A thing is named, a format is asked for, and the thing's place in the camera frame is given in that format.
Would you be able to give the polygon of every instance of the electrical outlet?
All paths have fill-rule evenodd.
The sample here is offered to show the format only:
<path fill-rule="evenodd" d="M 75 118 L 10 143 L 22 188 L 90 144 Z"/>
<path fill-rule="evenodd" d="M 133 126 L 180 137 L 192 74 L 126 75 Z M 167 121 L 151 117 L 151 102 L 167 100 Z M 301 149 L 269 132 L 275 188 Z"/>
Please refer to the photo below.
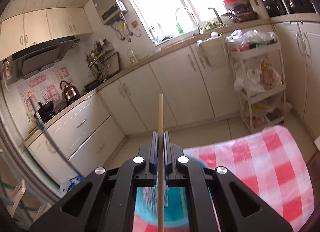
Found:
<path fill-rule="evenodd" d="M 134 20 L 132 23 L 131 23 L 132 27 L 133 28 L 136 28 L 139 24 L 137 22 L 137 20 Z"/>

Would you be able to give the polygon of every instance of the checkered tablecloth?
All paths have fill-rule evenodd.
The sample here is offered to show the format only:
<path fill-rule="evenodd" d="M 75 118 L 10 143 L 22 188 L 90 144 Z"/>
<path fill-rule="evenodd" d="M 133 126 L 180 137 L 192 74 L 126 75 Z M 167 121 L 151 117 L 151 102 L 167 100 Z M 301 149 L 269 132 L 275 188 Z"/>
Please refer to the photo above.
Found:
<path fill-rule="evenodd" d="M 227 167 L 252 191 L 284 217 L 297 232 L 314 210 L 311 181 L 301 152 L 290 132 L 274 126 L 250 136 L 184 150 L 209 168 Z M 157 227 L 135 215 L 134 232 Z M 187 232 L 171 228 L 166 232 Z"/>

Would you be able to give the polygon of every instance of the wooden stick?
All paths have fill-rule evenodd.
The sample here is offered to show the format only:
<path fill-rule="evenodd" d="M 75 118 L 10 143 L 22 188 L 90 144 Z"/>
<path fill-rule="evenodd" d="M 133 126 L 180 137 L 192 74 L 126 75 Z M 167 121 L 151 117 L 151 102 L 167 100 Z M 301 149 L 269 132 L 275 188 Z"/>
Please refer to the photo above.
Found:
<path fill-rule="evenodd" d="M 164 151 L 163 151 L 163 95 L 159 95 L 159 116 L 158 116 L 158 232 L 163 232 L 164 222 Z"/>

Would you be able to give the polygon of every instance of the dish soap bottle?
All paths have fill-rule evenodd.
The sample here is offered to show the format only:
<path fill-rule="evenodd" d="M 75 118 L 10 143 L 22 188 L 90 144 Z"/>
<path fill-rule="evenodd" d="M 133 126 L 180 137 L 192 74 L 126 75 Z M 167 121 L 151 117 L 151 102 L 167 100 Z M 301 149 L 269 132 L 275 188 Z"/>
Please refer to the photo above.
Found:
<path fill-rule="evenodd" d="M 180 24 L 179 24 L 178 21 L 177 21 L 176 27 L 178 28 L 179 35 L 183 35 L 183 34 L 184 34 L 184 31 L 183 31 L 183 29 L 181 28 L 181 26 L 180 26 Z"/>
<path fill-rule="evenodd" d="M 127 54 L 129 56 L 129 60 L 131 62 L 131 65 L 135 64 L 138 62 L 137 57 L 135 56 L 135 54 L 133 53 L 132 49 L 128 49 L 127 50 Z"/>

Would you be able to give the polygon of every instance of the faucet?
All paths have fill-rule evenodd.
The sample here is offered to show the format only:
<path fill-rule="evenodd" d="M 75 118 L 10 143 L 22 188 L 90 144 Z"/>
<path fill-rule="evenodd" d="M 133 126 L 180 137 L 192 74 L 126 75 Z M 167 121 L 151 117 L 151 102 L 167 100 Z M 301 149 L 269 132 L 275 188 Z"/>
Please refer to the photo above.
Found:
<path fill-rule="evenodd" d="M 196 26 L 198 27 L 198 30 L 199 30 L 199 33 L 200 33 L 200 31 L 201 31 L 200 25 L 199 25 L 199 23 L 197 22 L 194 14 L 193 14 L 188 8 L 186 8 L 186 7 L 179 7 L 179 8 L 176 10 L 176 20 L 178 20 L 177 11 L 178 11 L 179 9 L 185 9 L 185 10 L 187 10 L 187 11 L 191 14 L 191 16 L 192 16 L 192 18 L 193 18 L 193 21 L 195 22 Z"/>

